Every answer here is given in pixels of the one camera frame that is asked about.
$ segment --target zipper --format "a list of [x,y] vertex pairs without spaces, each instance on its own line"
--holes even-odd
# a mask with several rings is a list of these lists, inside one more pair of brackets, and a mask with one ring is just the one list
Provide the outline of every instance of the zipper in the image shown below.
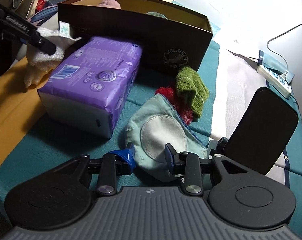
[[170,101],[162,94],[159,94],[161,95],[161,97],[163,97],[165,99],[165,101],[167,101],[167,103],[170,105],[170,107],[174,110],[174,112],[176,113],[176,115],[178,116],[179,120],[182,122],[182,124],[184,125],[185,128],[187,128],[187,130],[193,135],[193,137],[195,139],[198,140],[198,142],[204,147],[204,148],[207,148],[203,142],[193,133],[193,131],[189,128],[189,126],[184,122],[184,120],[181,118],[181,116],[179,115],[178,111],[172,106],[172,104],[170,103]]

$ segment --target tissue package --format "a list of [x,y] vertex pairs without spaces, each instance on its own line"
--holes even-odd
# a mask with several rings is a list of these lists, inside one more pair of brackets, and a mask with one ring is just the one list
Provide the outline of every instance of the tissue package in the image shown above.
[[64,60],[38,90],[48,115],[111,138],[141,54],[142,48],[135,43],[93,37]]

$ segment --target power strip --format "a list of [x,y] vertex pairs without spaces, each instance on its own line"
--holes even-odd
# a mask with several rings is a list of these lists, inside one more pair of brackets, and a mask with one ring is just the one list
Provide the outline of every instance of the power strip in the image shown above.
[[274,86],[285,98],[291,95],[292,89],[286,80],[268,68],[259,65],[257,72],[263,76],[272,86]]

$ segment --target orange fabric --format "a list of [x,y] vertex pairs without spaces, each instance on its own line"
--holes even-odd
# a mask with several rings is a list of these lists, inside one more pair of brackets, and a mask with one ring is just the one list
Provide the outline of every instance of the orange fabric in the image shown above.
[[37,89],[49,76],[38,86],[26,89],[26,66],[24,57],[0,77],[0,165],[45,112]]

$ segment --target silver bolt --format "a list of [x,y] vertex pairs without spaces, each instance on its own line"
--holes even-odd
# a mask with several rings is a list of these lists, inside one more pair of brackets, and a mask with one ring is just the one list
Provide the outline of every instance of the silver bolt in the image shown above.
[[186,187],[186,191],[189,193],[199,193],[201,188],[197,185],[189,185]]
[[98,188],[98,191],[101,193],[111,193],[114,191],[114,188],[110,185],[102,185]]

